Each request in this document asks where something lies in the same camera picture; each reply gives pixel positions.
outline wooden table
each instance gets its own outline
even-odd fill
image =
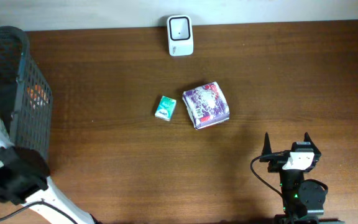
[[[29,32],[55,98],[49,165],[59,188],[104,223],[258,223],[282,213],[249,162],[309,132],[306,175],[329,186],[325,218],[358,223],[358,21],[196,26],[173,58],[164,28]],[[184,90],[217,81],[228,122],[194,130]],[[162,95],[171,122],[154,117]],[[256,171],[275,187],[278,174]],[[17,209],[0,204],[0,216]],[[46,223],[31,211],[6,223]]]

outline gray mesh basket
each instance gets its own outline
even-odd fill
[[[11,141],[47,160],[52,92],[29,53],[26,34],[0,27],[0,117]]]

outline wrapped package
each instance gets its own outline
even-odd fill
[[[185,91],[183,101],[196,129],[222,123],[229,119],[229,106],[216,82]]]

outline white wall-mounted device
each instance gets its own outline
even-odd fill
[[[191,55],[194,49],[191,19],[185,15],[167,19],[168,47],[171,56]]]

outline black bracket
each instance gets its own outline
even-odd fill
[[[320,160],[321,152],[318,150],[316,145],[311,140],[308,133],[305,133],[305,138],[303,142],[294,142],[292,143],[291,150],[285,150],[283,151],[282,156],[275,156],[270,157],[268,159],[259,159],[259,162],[268,162],[268,172],[280,172],[282,170],[282,167],[284,164],[287,163],[288,158],[290,157],[290,152],[302,152],[302,151],[313,151],[314,152],[314,158],[307,170],[304,171],[304,173],[308,173],[311,171],[315,166],[316,163]],[[262,149],[262,155],[269,155],[272,153],[272,148],[270,147],[270,140],[269,135],[265,134],[265,143],[264,148]]]
[[[35,150],[0,148],[0,202],[14,205],[38,190],[47,190],[48,165]]]

